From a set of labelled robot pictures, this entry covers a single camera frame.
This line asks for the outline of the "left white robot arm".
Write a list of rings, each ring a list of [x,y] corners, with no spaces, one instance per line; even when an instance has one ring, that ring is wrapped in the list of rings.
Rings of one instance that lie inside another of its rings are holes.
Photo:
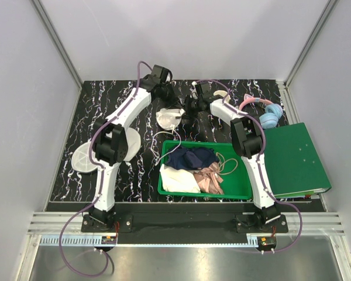
[[[127,130],[155,99],[169,101],[175,97],[172,79],[172,72],[159,65],[153,66],[151,73],[143,78],[138,74],[136,86],[124,102],[94,126],[88,157],[97,165],[97,184],[88,214],[103,232],[110,231],[115,223],[115,186],[119,167],[129,154],[137,154],[129,145]]]

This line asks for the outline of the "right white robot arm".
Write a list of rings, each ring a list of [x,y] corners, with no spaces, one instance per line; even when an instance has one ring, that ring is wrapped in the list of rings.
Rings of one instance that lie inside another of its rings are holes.
[[[229,103],[229,90],[212,92],[209,80],[192,83],[191,94],[185,98],[185,112],[196,117],[199,112],[208,111],[230,126],[232,146],[241,157],[253,191],[256,207],[253,223],[257,230],[267,232],[274,227],[281,214],[276,207],[276,199],[271,190],[264,162],[266,148],[265,129],[273,128],[283,115],[278,104],[246,94],[236,108]],[[260,118],[244,112],[248,104],[262,103],[266,111]]]

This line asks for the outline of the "white bra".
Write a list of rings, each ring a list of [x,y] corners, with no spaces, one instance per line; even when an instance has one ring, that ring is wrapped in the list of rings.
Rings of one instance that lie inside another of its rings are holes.
[[[152,137],[152,142],[150,145],[150,151],[152,152],[153,156],[155,157],[155,165],[157,166],[161,160],[165,157],[168,156],[169,154],[173,153],[178,147],[181,145],[181,136],[179,133],[176,131],[176,127],[179,126],[181,123],[181,119],[183,115],[185,114],[184,109],[165,109],[162,108],[160,111],[156,112],[156,121],[157,124],[163,129],[162,131],[155,133]],[[154,150],[154,145],[156,142],[156,138],[158,135],[161,134],[166,134],[166,135],[176,135],[178,137],[179,143],[178,145],[167,152],[165,155],[160,156],[159,152],[156,152]]]

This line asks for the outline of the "white mesh laundry bag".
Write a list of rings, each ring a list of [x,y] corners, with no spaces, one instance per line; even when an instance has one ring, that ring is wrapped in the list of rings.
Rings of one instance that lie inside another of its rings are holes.
[[[115,163],[129,162],[141,147],[141,137],[133,128],[125,129],[112,124],[104,129],[92,146],[92,158],[89,158],[90,142],[79,146],[72,155],[71,166],[80,173],[91,173],[97,169],[96,162],[103,161],[110,166]]]

